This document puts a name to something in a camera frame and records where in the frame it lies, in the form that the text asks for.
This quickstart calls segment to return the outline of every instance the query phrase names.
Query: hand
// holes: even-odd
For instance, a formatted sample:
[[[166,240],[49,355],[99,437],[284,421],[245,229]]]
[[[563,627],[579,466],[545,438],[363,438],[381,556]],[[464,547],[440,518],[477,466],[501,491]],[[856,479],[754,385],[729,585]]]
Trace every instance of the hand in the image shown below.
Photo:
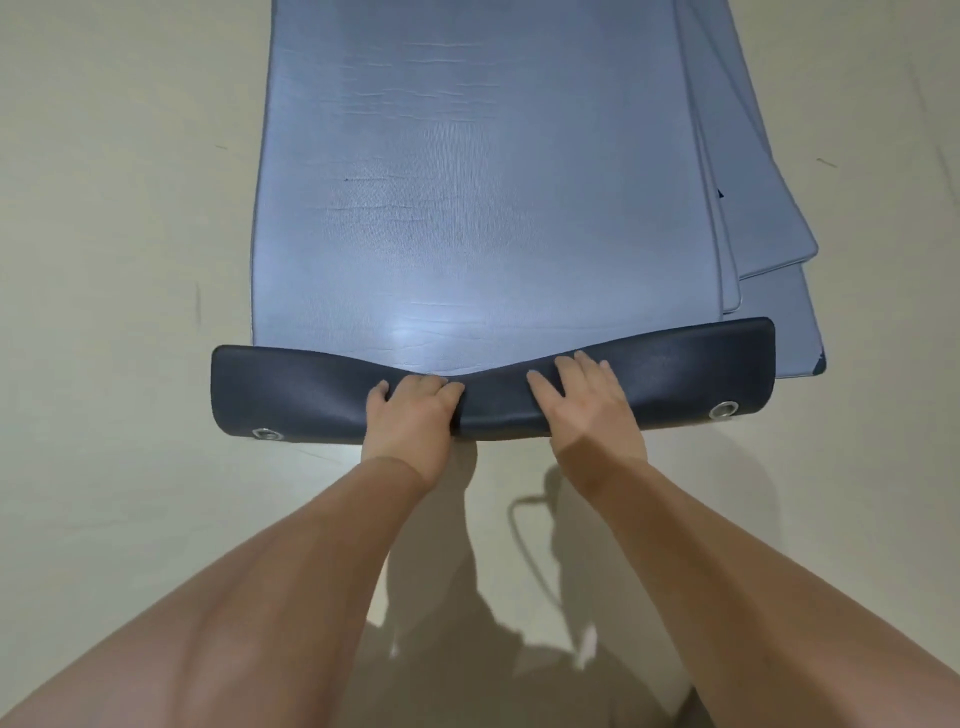
[[[389,389],[381,381],[367,396],[367,435],[360,459],[402,460],[433,488],[450,456],[450,418],[464,385],[441,376],[408,375],[387,401]]]
[[[550,424],[550,445],[571,483],[584,495],[610,468],[647,459],[636,418],[610,363],[583,352],[558,356],[561,395],[540,372],[527,381]]]

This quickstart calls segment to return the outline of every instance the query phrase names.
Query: right hand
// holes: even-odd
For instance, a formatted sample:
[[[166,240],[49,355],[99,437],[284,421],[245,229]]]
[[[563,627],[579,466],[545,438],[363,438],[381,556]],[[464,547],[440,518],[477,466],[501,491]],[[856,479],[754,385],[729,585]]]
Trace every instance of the right hand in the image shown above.
[[[540,372],[527,373],[534,398],[550,424],[550,445],[561,469],[583,495],[647,448],[627,397],[608,362],[583,352],[558,356],[564,395]]]

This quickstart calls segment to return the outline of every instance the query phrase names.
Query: white floor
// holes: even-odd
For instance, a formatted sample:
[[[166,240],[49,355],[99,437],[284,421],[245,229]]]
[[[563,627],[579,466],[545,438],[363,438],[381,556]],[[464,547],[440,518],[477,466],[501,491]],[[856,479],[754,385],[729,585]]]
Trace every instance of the white floor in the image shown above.
[[[652,434],[652,458],[960,669],[960,4],[734,10],[820,239],[829,369]],[[357,459],[209,413],[210,350],[249,342],[269,32],[268,0],[0,10],[0,712]],[[458,456],[392,557],[343,722],[675,711],[676,655],[546,443],[482,445],[466,509]]]

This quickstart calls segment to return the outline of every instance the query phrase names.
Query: left hand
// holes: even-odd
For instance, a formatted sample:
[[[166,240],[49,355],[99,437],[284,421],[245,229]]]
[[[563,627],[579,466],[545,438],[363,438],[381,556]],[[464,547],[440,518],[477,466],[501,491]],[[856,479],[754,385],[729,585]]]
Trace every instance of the left hand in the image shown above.
[[[360,459],[402,460],[433,488],[450,456],[450,419],[464,385],[442,376],[408,375],[389,400],[388,391],[387,382],[381,381],[367,396],[367,435]]]

